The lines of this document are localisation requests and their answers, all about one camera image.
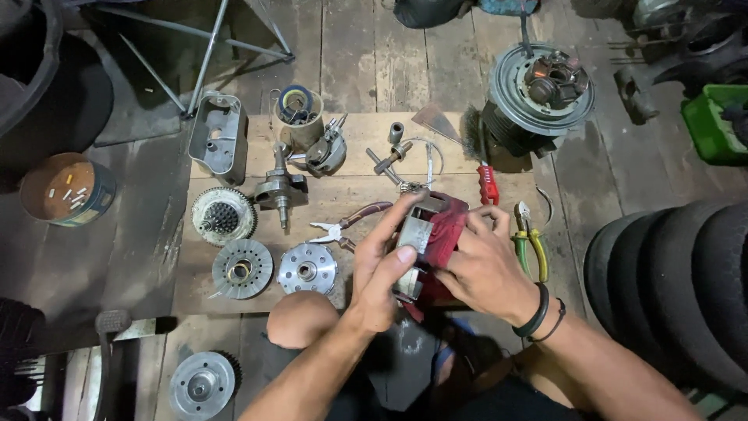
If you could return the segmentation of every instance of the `forearm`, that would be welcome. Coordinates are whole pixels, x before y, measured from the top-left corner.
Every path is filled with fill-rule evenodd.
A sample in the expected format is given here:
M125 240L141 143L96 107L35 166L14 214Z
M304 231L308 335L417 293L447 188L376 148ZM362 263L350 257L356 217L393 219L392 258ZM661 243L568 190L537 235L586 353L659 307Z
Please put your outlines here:
M373 338L355 309L296 357L252 401L239 421L322 420Z
M551 331L559 308L558 300L551 298L548 315L534 337ZM553 335L538 345L577 382L606 420L700 419L665 377L573 313L567 313Z

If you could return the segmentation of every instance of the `hand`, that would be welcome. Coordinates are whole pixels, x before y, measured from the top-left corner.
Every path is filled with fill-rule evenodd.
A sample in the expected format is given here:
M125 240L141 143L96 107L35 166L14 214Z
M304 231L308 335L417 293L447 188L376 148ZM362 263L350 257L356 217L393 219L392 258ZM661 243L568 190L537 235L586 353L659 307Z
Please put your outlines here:
M368 332L384 332L394 322L397 302L392 285L413 267L416 249L403 246L384 254L386 243L411 207L423 200L428 190L400 196L379 224L356 246L353 256L353 298L349 312L360 318Z
M494 220L493 229L483 217ZM446 270L436 276L458 300L519 327L532 318L539 305L539 290L525 276L509 239L511 216L486 205L467 214Z

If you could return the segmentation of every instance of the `pliers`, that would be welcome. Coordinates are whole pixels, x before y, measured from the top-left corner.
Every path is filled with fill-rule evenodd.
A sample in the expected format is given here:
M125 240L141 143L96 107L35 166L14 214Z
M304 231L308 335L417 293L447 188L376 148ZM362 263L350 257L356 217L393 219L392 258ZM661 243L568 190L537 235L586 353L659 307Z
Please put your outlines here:
M515 205L515 218L517 219L519 231L512 237L512 241L515 244L515 253L517 253L519 264L522 266L525 274L532 278L530 267L527 266L527 240L530 240L530 244L533 245L535 254L538 257L538 266L540 269L538 280L540 282L547 282L548 259L545 254L543 234L537 228L531 226L530 208L524 202L519 202Z
M309 225L316 226L327 230L328 234L324 237L314 238L309 240L308 243L331 243L337 241L341 249L348 250L351 253L355 252L356 244L349 238L342 237L340 232L349 226L357 223L364 216L369 216L373 213L382 212L385 209L391 208L392 202L375 202L371 205L366 205L363 208L354 212L351 216L347 216L338 221L337 224L327 224L323 222L309 222Z

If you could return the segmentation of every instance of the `black bracelet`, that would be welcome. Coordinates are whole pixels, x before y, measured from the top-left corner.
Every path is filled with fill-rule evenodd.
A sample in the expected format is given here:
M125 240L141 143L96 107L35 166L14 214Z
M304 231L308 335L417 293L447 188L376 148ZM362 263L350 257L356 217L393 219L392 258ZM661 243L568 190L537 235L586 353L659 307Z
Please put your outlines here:
M551 335L554 334L554 332L556 331L556 329L558 329L559 324L561 324L561 320L563 320L563 316L566 315L566 305L563 303L563 300L561 300L560 298L557 298L557 300L559 301L559 303L561 303L561 308L559 309L559 319L556 321L556 324L554 325L554 328L551 329L550 332L548 332L548 335L543 336L540 339L530 338L530 342L543 342L546 339L550 338Z
M543 322L545 314L548 313L548 288L540 282L535 282L535 285L540 289L540 307L538 307L538 311L535 312L533 318L531 318L527 323L520 327L512 328L515 335L521 338L527 338L535 333Z

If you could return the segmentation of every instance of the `red cloth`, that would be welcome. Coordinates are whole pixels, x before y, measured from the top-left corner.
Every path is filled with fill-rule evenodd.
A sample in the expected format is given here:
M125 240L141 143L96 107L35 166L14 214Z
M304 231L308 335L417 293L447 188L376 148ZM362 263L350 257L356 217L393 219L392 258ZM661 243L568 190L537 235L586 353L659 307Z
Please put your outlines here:
M445 268L457 247L457 240L465 227L470 206L462 200L439 192L431 192L431 197L446 201L447 209L429 219L434 226L423 255L432 267ZM418 300L415 304L403 303L416 321L423 320L423 311L420 309L431 306L436 300L455 300L450 290L431 271L419 273L418 281L423 284Z

